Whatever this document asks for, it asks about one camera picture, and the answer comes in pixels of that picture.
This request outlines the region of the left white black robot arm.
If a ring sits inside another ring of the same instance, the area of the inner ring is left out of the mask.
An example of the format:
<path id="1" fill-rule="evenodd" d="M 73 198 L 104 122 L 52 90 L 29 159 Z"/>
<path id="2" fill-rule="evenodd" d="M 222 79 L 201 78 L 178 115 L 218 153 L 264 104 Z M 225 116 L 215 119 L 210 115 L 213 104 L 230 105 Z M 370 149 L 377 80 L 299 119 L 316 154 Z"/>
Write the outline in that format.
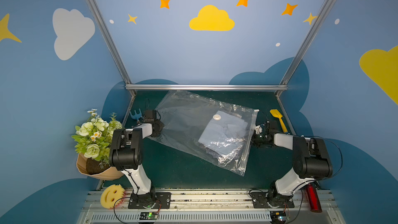
<path id="1" fill-rule="evenodd" d="M 160 136 L 164 124 L 156 120 L 132 129 L 117 129 L 110 146 L 109 164 L 122 172 L 133 187 L 132 196 L 139 200 L 155 200 L 154 187 L 143 167 L 144 138 Z"/>

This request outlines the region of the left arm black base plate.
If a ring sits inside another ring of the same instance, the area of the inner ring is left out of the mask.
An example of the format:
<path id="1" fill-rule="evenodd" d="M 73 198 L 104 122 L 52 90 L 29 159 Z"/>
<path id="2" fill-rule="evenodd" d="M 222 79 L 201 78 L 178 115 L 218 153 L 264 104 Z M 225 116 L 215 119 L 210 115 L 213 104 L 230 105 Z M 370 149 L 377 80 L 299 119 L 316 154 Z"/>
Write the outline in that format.
<path id="1" fill-rule="evenodd" d="M 149 192 L 144 195 L 132 194 L 129 199 L 128 209 L 169 209 L 171 204 L 170 192 Z"/>

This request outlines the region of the light blue shirt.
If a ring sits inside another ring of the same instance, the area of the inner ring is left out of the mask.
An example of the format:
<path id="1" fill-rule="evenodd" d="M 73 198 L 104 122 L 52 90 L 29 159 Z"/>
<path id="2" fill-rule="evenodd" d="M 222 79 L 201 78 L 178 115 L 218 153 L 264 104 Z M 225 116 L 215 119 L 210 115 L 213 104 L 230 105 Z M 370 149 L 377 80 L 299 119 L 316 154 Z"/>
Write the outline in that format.
<path id="1" fill-rule="evenodd" d="M 214 120 L 212 117 L 199 138 L 199 143 L 226 155 L 234 148 L 243 146 L 248 123 L 222 111 L 217 111 L 216 114 L 219 114 L 221 119 Z"/>

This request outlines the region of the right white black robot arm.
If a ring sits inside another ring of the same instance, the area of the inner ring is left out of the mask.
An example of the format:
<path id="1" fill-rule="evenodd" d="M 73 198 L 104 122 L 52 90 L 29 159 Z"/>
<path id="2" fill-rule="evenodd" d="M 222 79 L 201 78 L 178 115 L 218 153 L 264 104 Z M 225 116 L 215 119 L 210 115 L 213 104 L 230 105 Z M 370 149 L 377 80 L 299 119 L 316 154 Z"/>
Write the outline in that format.
<path id="1" fill-rule="evenodd" d="M 268 190 L 267 201 L 271 206 L 288 202 L 297 190 L 333 175 L 332 162 L 323 139 L 255 131 L 251 141 L 257 146 L 278 146 L 292 151 L 292 169 L 274 181 Z"/>

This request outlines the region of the clear plastic vacuum bag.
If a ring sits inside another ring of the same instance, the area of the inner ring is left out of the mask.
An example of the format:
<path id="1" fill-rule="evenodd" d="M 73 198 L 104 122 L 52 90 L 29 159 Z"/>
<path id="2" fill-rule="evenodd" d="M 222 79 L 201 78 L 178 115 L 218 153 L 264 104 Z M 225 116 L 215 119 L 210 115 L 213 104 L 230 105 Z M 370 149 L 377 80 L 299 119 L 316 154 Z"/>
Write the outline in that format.
<path id="1" fill-rule="evenodd" d="M 164 128 L 154 141 L 201 158 L 219 168 L 244 176 L 255 132 L 258 113 L 252 108 L 226 103 L 189 91 L 170 91 L 156 107 Z M 248 123 L 239 155 L 227 164 L 218 161 L 200 147 L 199 138 L 217 111 L 239 117 Z"/>

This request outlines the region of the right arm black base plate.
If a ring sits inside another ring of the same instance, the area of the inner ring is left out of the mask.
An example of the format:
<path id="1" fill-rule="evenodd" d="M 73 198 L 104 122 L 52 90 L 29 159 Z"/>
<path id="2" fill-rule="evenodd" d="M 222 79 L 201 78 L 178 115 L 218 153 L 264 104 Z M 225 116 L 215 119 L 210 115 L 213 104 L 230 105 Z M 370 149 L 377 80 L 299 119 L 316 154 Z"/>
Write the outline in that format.
<path id="1" fill-rule="evenodd" d="M 254 208 L 294 208 L 293 196 L 284 196 L 277 192 L 249 191 Z"/>

